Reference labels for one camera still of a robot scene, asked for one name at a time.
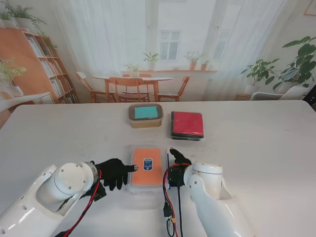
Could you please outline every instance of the gloved hand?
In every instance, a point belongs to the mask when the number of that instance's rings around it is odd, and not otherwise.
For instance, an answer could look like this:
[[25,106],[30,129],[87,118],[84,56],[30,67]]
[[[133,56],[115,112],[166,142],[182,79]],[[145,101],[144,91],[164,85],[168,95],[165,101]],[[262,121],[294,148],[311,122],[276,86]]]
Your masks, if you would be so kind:
[[170,148],[170,153],[175,157],[176,160],[174,162],[176,164],[192,164],[189,159],[185,158],[184,155],[172,147]]
[[110,190],[113,191],[115,187],[120,190],[123,183],[127,184],[128,172],[134,172],[138,170],[136,165],[124,165],[120,159],[114,158],[96,164],[95,167],[102,171],[101,179],[104,180],[104,186],[110,186]]

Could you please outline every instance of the white table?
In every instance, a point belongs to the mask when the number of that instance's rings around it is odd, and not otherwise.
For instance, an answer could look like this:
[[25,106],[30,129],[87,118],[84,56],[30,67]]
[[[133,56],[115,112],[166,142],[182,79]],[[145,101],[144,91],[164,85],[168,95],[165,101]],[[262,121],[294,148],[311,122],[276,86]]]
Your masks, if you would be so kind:
[[[110,82],[109,78],[110,77],[93,76],[93,78],[105,80],[105,92],[106,92],[106,96],[107,96],[107,101],[110,101],[110,97],[109,97],[110,96],[110,94],[109,94],[109,82]],[[140,78],[143,79],[145,85],[153,85],[155,101],[158,101],[158,93],[159,93],[158,82],[173,79],[173,78],[142,78],[142,77],[140,77]]]
[[[16,109],[0,130],[0,212],[49,164],[110,158],[127,161],[128,145],[175,147],[192,161],[223,165],[257,237],[314,236],[316,213],[316,113],[303,101],[164,102],[161,127],[133,129],[130,104],[29,105]],[[202,112],[205,140],[169,138],[171,111]],[[186,187],[183,231],[205,237]],[[163,195],[107,191],[92,205],[73,236],[163,237]],[[176,190],[171,197],[177,209]],[[88,200],[61,224],[66,230]]]

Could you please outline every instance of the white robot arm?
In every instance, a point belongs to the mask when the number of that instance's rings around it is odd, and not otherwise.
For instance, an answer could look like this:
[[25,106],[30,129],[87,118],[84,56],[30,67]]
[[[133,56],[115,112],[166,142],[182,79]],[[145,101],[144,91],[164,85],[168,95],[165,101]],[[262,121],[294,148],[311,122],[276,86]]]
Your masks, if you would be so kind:
[[235,198],[226,188],[220,165],[194,163],[186,168],[184,183],[208,237],[255,237]]
[[98,171],[90,162],[67,163],[58,169],[52,165],[1,214],[0,236],[50,237],[97,179]]

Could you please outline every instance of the green plant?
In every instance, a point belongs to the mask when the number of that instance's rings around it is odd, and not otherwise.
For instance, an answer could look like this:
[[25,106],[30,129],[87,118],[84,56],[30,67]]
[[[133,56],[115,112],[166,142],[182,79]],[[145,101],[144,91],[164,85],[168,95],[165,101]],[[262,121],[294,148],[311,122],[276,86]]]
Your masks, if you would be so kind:
[[290,67],[281,72],[281,76],[279,77],[281,82],[274,85],[274,90],[279,88],[283,82],[293,82],[298,85],[303,84],[303,87],[309,87],[307,81],[310,78],[314,81],[311,70],[316,66],[316,61],[312,60],[316,56],[316,46],[310,44],[314,39],[316,39],[316,37],[311,38],[306,36],[301,40],[295,40],[283,46],[283,48],[288,48],[294,45],[303,44],[298,50],[295,60],[287,65]]
[[136,65],[136,64],[126,64],[125,65],[126,67],[127,67],[127,70],[129,70],[130,72],[134,72],[134,73],[136,73],[136,72],[138,72],[138,65]]
[[272,62],[265,62],[262,59],[259,59],[255,65],[248,65],[248,68],[243,70],[240,74],[251,70],[251,72],[247,75],[247,78],[249,79],[251,85],[255,85],[261,80],[265,80],[265,84],[268,85],[274,80],[276,76],[278,76],[275,71],[272,70],[274,66],[271,65],[277,60],[279,60],[279,58],[273,60]]
[[43,24],[47,25],[44,21],[40,20],[38,17],[33,16],[29,13],[29,11],[34,9],[33,7],[31,7],[31,6],[22,7],[21,5],[17,5],[16,7],[13,7],[10,5],[9,0],[1,1],[1,2],[4,3],[5,9],[8,10],[8,13],[12,17],[20,17],[20,18],[30,19],[32,21],[33,25],[35,25],[35,27],[41,33],[42,33],[42,30],[40,29],[38,23],[43,23]]
[[15,64],[15,58],[4,60],[0,59],[0,81],[6,81],[11,85],[16,76],[22,76],[26,68],[19,67]]
[[11,20],[12,19],[12,17],[11,17],[11,15],[9,14],[9,13],[7,13],[7,12],[0,12],[0,19],[2,19],[2,20]]
[[201,59],[201,57],[203,56],[203,53],[199,53],[198,51],[189,51],[187,52],[186,55],[184,55],[184,57],[192,63],[196,63],[198,60]]
[[145,62],[157,62],[159,60],[158,58],[158,53],[155,53],[152,55],[152,53],[149,52],[149,55],[147,53],[143,53],[146,58],[144,58],[143,60]]

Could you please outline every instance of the sticker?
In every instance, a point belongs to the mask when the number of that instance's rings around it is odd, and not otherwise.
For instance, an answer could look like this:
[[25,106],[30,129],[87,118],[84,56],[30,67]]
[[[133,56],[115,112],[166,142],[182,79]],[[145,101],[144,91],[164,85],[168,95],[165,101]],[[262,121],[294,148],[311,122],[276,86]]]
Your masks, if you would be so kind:
[[151,158],[145,158],[144,159],[144,170],[149,171],[153,169],[153,159]]

